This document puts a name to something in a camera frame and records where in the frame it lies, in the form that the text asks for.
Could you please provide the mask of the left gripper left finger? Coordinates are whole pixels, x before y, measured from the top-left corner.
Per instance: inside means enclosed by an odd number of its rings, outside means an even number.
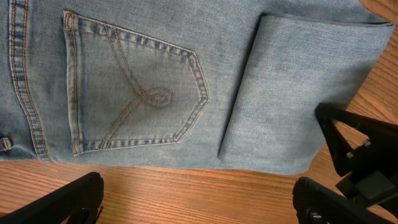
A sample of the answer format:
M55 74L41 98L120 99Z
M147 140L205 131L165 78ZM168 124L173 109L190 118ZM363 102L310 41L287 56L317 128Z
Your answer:
M104 180L89 172L73 182L1 217L1 223L95 224L102 212Z

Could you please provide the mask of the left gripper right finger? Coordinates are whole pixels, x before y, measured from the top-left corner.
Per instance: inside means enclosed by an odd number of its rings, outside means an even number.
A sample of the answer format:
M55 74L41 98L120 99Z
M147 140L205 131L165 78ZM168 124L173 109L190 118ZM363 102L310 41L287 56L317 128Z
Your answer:
M300 224L392 224L308 177L296 181L292 195Z

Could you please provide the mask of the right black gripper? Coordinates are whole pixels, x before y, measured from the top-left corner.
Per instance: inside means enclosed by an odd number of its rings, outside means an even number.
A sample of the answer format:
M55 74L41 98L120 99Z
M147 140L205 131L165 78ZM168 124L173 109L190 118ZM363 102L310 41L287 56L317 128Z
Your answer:
M337 189L355 205L378 205L397 216L397 125L320 103L315 117L326 139L335 170L343 179ZM335 126L340 121L369 140L353 149Z

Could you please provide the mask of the light blue denim jeans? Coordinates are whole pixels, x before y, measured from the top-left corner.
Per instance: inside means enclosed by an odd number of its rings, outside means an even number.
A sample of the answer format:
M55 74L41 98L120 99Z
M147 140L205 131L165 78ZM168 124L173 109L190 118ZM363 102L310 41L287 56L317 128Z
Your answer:
M302 173L394 29L358 1L2 1L1 160Z

